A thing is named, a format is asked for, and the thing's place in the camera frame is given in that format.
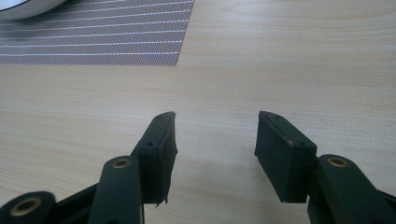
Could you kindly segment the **white plate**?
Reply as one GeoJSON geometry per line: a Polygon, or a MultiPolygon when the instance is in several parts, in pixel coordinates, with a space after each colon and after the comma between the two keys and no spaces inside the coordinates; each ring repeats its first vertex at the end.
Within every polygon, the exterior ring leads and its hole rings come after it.
{"type": "Polygon", "coordinates": [[[48,12],[67,0],[0,0],[0,20],[21,20],[48,12]]]}

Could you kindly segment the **striped grey placemat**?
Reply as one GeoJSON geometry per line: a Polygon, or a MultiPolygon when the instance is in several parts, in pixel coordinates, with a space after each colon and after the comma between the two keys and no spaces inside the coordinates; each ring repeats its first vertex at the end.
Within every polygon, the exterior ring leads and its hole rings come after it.
{"type": "Polygon", "coordinates": [[[194,0],[67,0],[0,21],[0,64],[174,65],[194,0]]]}

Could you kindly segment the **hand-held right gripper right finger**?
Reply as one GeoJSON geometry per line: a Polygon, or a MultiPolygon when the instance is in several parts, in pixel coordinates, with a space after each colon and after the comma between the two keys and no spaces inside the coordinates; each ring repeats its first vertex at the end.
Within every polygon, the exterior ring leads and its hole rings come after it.
{"type": "Polygon", "coordinates": [[[306,171],[317,146],[284,117],[261,111],[254,155],[282,203],[305,203],[306,171]]]}

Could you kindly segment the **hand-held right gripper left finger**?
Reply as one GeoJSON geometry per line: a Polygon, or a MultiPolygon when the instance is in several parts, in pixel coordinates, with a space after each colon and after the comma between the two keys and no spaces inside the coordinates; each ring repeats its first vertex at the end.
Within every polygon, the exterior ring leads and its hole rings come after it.
{"type": "Polygon", "coordinates": [[[176,113],[157,115],[135,146],[139,160],[143,203],[167,202],[176,156],[176,113]]]}

